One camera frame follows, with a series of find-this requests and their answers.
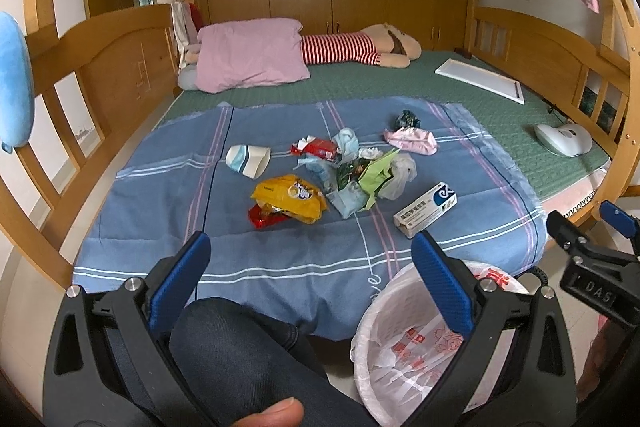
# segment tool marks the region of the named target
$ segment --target screw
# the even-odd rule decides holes
[[[495,292],[498,289],[498,285],[493,279],[482,279],[480,287],[487,293]]]
[[[69,286],[69,288],[66,289],[66,296],[67,297],[78,297],[80,295],[80,286],[78,286],[77,284],[72,284],[71,286]]]
[[[124,287],[130,292],[136,291],[142,286],[142,279],[140,277],[131,277],[124,282]]]
[[[542,288],[540,288],[540,293],[542,293],[542,296],[545,299],[552,299],[556,296],[556,292],[551,288],[551,286],[542,286]]]

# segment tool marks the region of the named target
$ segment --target pink pillow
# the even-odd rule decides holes
[[[233,87],[275,86],[309,78],[302,60],[302,24],[294,19],[255,19],[205,26],[196,87],[221,92]]]

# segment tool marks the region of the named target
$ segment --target jeans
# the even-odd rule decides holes
[[[303,427],[374,427],[367,410],[330,383],[298,328],[221,298],[187,306],[169,349],[209,417],[228,426],[294,396]]]

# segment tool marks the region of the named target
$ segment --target white plastic bag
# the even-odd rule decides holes
[[[417,169],[414,159],[406,153],[396,155],[390,167],[394,177],[380,188],[378,196],[387,200],[397,200],[404,192],[406,183],[414,180]]]
[[[527,293],[522,284],[485,263],[465,261],[476,279]],[[466,410],[486,403],[508,355],[513,330],[503,331]],[[462,338],[447,328],[415,266],[404,267],[367,309],[351,341],[356,386],[382,427],[402,424],[449,365]]]

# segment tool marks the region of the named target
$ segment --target white board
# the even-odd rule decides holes
[[[453,58],[450,58],[441,65],[436,70],[436,73],[494,92],[509,100],[513,100],[513,102],[524,103],[524,94],[520,83],[502,74],[483,70],[482,68],[465,64]]]

